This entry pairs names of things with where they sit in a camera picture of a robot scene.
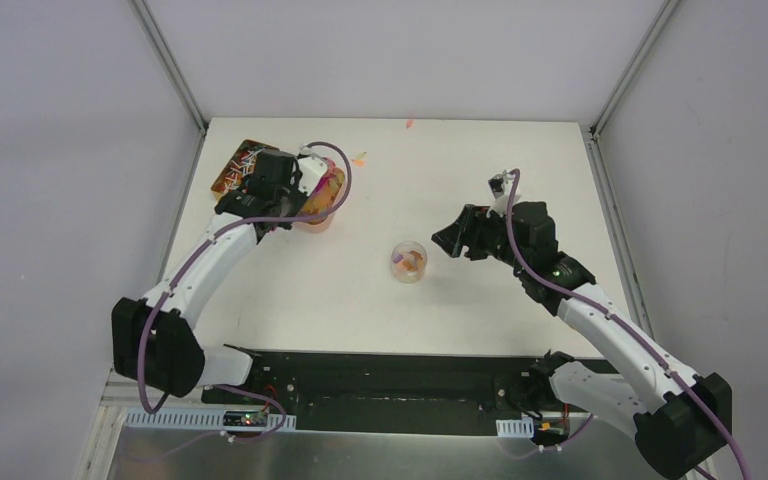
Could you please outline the clear plastic jar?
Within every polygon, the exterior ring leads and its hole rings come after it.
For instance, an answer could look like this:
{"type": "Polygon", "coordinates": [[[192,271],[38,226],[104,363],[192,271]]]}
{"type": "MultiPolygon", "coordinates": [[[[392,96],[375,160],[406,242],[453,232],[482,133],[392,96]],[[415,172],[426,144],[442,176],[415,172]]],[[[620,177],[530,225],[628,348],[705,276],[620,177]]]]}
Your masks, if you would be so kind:
{"type": "Polygon", "coordinates": [[[420,281],[425,274],[428,262],[425,248],[414,241],[398,243],[390,255],[390,271],[401,283],[411,284],[420,281]]]}

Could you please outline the magenta plastic scoop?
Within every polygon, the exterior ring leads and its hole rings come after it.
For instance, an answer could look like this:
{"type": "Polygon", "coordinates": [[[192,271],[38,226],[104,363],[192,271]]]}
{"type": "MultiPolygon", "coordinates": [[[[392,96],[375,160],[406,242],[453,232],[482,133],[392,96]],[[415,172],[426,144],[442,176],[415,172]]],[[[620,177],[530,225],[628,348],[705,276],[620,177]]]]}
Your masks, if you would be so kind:
{"type": "Polygon", "coordinates": [[[317,184],[314,194],[315,195],[333,195],[335,191],[339,191],[341,187],[340,176],[336,173],[327,173],[324,175],[317,184]]]}

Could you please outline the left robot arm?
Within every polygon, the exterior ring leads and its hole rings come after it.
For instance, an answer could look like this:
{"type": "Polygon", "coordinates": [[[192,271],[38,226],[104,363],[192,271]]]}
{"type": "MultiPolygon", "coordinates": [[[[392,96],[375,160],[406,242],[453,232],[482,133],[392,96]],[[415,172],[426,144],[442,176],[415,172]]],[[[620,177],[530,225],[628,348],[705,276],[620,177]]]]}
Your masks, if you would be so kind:
{"type": "Polygon", "coordinates": [[[217,203],[205,231],[172,272],[138,299],[113,306],[115,371],[147,391],[184,397],[197,387],[226,384],[241,404],[257,402],[265,378],[252,356],[229,345],[204,346],[195,335],[198,319],[231,269],[276,228],[299,220],[304,205],[329,172],[325,159],[262,149],[241,185],[217,203]]]}

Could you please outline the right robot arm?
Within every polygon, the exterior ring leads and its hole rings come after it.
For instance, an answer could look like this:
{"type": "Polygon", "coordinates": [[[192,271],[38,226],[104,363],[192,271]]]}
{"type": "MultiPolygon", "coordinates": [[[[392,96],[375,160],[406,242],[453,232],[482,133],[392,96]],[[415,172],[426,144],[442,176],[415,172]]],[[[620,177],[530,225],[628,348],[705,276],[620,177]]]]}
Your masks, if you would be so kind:
{"type": "Polygon", "coordinates": [[[505,213],[467,204],[431,239],[452,258],[510,266],[529,298],[582,335],[622,377],[600,378],[568,354],[548,354],[529,370],[533,405],[584,408],[631,438],[665,479],[683,478],[727,446],[731,385],[717,373],[700,375],[628,320],[595,276],[560,250],[545,203],[523,201],[505,213]]]}

